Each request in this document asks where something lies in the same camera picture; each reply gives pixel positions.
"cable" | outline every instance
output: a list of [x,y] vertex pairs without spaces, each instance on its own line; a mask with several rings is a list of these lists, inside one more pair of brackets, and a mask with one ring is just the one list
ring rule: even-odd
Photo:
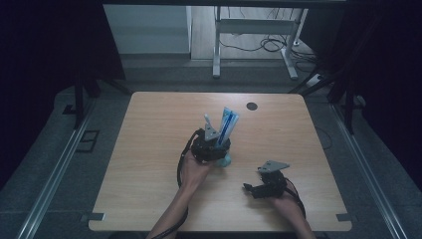
[[282,18],[281,18],[281,20],[283,20],[283,18],[285,18],[285,12],[286,12],[286,8],[283,8],[283,12],[282,12]]
[[322,147],[322,149],[323,150],[326,150],[326,149],[329,149],[329,148],[331,148],[332,147],[332,138],[331,138],[331,136],[325,131],[325,130],[323,130],[322,128],[320,128],[320,127],[318,127],[318,126],[316,126],[316,130],[319,130],[319,131],[321,131],[322,133],[324,133],[325,135],[326,135],[326,137],[329,139],[329,144],[328,144],[328,146],[323,146]]
[[292,8],[291,17],[289,18],[289,20],[292,20],[293,11],[295,11],[295,8]]
[[[275,38],[270,38],[270,35],[267,35],[267,38],[264,38],[263,40],[261,40],[260,47],[256,48],[256,49],[244,49],[244,48],[240,48],[240,47],[236,47],[236,46],[226,45],[226,44],[222,43],[221,40],[220,40],[220,44],[223,45],[224,47],[234,48],[234,49],[238,49],[238,50],[245,51],[245,52],[255,52],[255,51],[258,51],[260,49],[264,49],[267,52],[279,52],[284,46],[286,46],[286,44],[283,41],[275,39]],[[276,46],[276,49],[268,48],[267,44],[273,44],[274,46]]]
[[302,69],[300,66],[299,66],[299,64],[300,63],[311,63],[311,64],[317,64],[317,63],[314,63],[314,62],[309,62],[309,61],[304,61],[304,62],[295,62],[295,68],[297,68],[299,71],[301,71],[301,72],[305,72],[305,73],[311,73],[312,71],[306,71],[306,70],[304,70],[304,69]]
[[[190,145],[192,144],[192,140],[196,135],[199,135],[199,131],[201,129],[196,130],[192,136],[189,138],[189,140],[186,143],[185,148],[183,149],[182,153],[180,154],[180,159],[179,159],[179,163],[177,164],[177,185],[180,187],[182,185],[182,180],[180,177],[180,173],[183,167],[183,161],[184,161],[184,156],[186,155],[187,151],[190,148]],[[180,218],[180,220],[178,222],[176,222],[176,224],[174,224],[172,227],[168,228],[167,230],[161,232],[160,234],[154,236],[152,239],[161,239],[164,238],[168,235],[170,235],[171,233],[173,233],[174,231],[176,231],[181,225],[183,225],[183,223],[186,221],[187,215],[189,214],[189,208],[186,208],[182,218]]]
[[245,14],[243,14],[243,12],[242,12],[242,7],[239,7],[239,11],[240,11],[240,14],[242,14],[243,18],[246,18]]
[[273,8],[269,13],[268,13],[268,15],[267,15],[267,19],[269,19],[270,18],[270,15],[271,15],[271,13],[272,12],[274,12],[274,10],[276,10],[275,8]]
[[302,203],[301,198],[299,197],[298,190],[296,189],[295,185],[288,178],[285,177],[285,180],[288,181],[292,185],[295,192],[291,191],[287,187],[285,188],[285,191],[287,191],[289,194],[291,194],[295,198],[296,202],[298,203],[299,208],[301,208],[301,211],[304,214],[304,217],[307,218],[307,212],[305,211],[305,206]]

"metal rail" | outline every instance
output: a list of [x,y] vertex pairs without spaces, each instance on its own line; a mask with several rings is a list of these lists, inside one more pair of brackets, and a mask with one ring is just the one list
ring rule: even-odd
[[341,133],[346,140],[347,145],[350,148],[351,153],[353,154],[353,158],[356,161],[357,166],[363,176],[363,179],[366,182],[366,185],[369,188],[369,191],[372,194],[372,197],[375,201],[375,204],[378,206],[378,209],[384,218],[385,224],[387,225],[388,229],[391,232],[391,235],[395,239],[405,239],[407,238],[406,233],[401,226],[400,220],[397,214],[394,211],[394,208],[391,206],[390,201],[388,200],[387,196],[384,194],[381,186],[378,183],[365,155],[363,154],[362,150],[354,135],[350,134],[345,127],[342,114],[337,107],[334,105],[330,105],[332,111],[335,114],[335,119],[337,124],[341,130]]
[[79,141],[84,133],[85,128],[90,121],[92,112],[96,104],[95,99],[90,99],[87,103],[86,116],[83,119],[79,128],[74,129],[71,138],[69,139],[62,155],[59,158],[55,168],[53,169],[48,181],[44,185],[40,195],[35,201],[34,205],[31,208],[25,222],[23,223],[21,229],[16,238],[18,239],[30,239],[34,238],[35,233],[38,230],[38,227],[41,224],[41,221],[44,218],[44,215],[47,212],[48,207],[56,193],[56,190],[62,181],[63,175],[68,168],[69,162],[74,155],[74,152],[77,148]]

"white stand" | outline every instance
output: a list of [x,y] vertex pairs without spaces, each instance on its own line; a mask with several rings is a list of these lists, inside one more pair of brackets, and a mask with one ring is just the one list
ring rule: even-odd
[[215,47],[213,58],[213,77],[220,77],[220,34],[271,34],[290,35],[286,49],[282,49],[282,57],[288,68],[292,80],[298,78],[295,66],[292,64],[290,54],[292,46],[301,25],[304,9],[300,9],[295,21],[288,20],[261,20],[261,19],[221,19],[221,7],[217,7],[215,20]]

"table leg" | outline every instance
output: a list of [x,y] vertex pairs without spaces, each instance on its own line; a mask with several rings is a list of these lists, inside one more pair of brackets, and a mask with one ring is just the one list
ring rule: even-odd
[[215,19],[215,45],[214,45],[214,58],[212,64],[212,77],[220,78],[220,16],[221,7],[217,7],[217,16]]
[[295,66],[292,63],[290,58],[292,52],[292,46],[295,42],[296,35],[298,34],[299,27],[301,26],[302,16],[304,15],[304,9],[300,9],[298,16],[295,19],[295,24],[293,25],[292,32],[290,34],[288,45],[286,49],[282,49],[283,60],[285,60],[286,67],[288,68],[289,75],[292,80],[298,79],[298,73],[295,70]]

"blue pen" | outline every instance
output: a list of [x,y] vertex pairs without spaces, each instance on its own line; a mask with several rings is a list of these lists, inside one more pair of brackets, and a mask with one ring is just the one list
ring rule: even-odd
[[224,124],[223,130],[221,131],[220,137],[218,138],[218,144],[219,145],[221,145],[221,143],[223,141],[224,135],[226,134],[227,127],[229,126],[230,121],[232,120],[232,117],[233,117],[233,114],[232,114],[232,112],[230,112],[229,118],[227,119],[226,123]]

